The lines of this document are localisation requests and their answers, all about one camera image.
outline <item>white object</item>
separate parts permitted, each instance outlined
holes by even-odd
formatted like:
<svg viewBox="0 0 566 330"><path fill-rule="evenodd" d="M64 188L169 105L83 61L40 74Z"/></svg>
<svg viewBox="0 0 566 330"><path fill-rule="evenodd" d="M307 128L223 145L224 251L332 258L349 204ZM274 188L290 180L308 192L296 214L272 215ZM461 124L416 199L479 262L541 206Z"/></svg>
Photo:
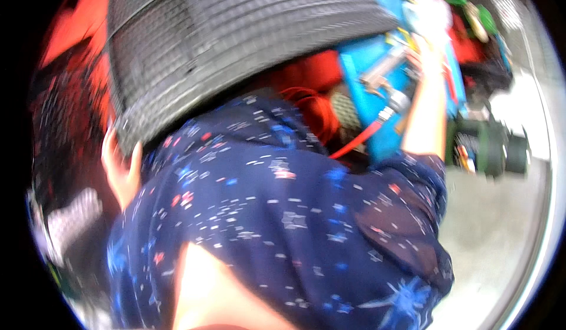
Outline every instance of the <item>white object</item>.
<svg viewBox="0 0 566 330"><path fill-rule="evenodd" d="M449 41L447 30L452 26L450 6L444 0L404 2L403 14L414 33L444 48Z"/></svg>

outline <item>skin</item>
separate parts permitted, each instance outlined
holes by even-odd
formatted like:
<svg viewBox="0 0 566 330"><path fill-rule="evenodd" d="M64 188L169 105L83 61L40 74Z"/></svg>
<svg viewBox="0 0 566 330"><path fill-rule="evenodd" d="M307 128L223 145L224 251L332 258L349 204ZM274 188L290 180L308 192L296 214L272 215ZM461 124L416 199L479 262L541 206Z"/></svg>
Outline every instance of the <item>skin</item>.
<svg viewBox="0 0 566 330"><path fill-rule="evenodd" d="M442 78L441 47L415 37L419 54L409 60L421 68L423 78L413 99L401 149L444 159L446 93ZM116 130L105 136L102 161L108 183L124 210L142 186L142 145L137 144L127 164L118 147ZM183 245L175 272L177 306L173 330L211 324L229 324L248 330L297 330L233 275L230 268L193 243Z"/></svg>

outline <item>red air hose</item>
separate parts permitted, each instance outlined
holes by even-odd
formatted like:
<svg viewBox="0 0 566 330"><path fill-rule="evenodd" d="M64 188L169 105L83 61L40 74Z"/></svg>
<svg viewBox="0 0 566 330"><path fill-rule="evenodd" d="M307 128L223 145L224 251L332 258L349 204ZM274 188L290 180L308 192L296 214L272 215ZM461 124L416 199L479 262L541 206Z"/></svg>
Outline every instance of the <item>red air hose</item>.
<svg viewBox="0 0 566 330"><path fill-rule="evenodd" d="M332 159L336 159L344 156L346 153L354 150L358 145L364 143L373 134L378 132L380 128L381 128L381 122L378 122L377 120L372 122L370 126L368 126L364 131L362 131L360 135L356 136L355 139L353 139L347 145L345 145L341 149L331 154L329 157Z"/></svg>

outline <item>person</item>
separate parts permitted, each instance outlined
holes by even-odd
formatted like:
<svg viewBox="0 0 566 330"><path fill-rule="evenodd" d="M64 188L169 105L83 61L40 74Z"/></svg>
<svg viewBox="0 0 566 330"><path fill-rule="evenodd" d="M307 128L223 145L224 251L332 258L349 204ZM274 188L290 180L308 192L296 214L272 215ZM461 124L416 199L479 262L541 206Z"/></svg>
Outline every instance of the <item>person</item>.
<svg viewBox="0 0 566 330"><path fill-rule="evenodd" d="M124 163L103 143L122 208L108 242L115 326L188 330L423 329L453 283L445 213L443 52L401 150L350 174L268 90L186 122Z"/></svg>

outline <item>star print fabric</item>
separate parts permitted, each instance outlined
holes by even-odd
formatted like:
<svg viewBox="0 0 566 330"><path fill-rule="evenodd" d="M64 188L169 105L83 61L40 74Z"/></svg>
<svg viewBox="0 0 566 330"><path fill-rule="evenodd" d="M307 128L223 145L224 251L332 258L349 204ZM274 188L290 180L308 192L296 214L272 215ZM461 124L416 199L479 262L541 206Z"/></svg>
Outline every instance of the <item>star print fabric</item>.
<svg viewBox="0 0 566 330"><path fill-rule="evenodd" d="M350 174L264 91L186 122L146 156L108 243L115 326L170 327L186 242L299 328L428 326L453 282L436 238L442 161L400 152Z"/></svg>

